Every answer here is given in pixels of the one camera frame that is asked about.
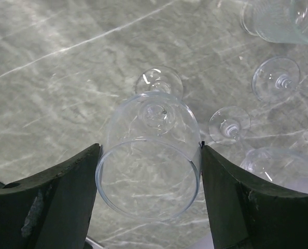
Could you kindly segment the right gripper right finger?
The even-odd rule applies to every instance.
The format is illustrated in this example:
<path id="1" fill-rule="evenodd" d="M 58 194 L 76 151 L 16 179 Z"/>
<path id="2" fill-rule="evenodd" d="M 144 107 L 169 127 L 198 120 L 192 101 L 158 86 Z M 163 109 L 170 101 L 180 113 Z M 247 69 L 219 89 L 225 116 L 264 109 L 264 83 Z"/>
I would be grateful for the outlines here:
<path id="1" fill-rule="evenodd" d="M 308 194 L 269 183 L 201 145 L 214 248 L 308 248 Z"/>

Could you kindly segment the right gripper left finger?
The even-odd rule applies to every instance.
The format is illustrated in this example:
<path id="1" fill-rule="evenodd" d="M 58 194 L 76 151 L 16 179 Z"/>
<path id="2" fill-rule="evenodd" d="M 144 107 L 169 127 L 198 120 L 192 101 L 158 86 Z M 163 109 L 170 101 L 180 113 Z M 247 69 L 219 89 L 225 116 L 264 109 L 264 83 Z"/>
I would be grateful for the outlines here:
<path id="1" fill-rule="evenodd" d="M 89 248 L 101 154 L 96 143 L 37 174 L 0 182 L 0 248 Z"/>

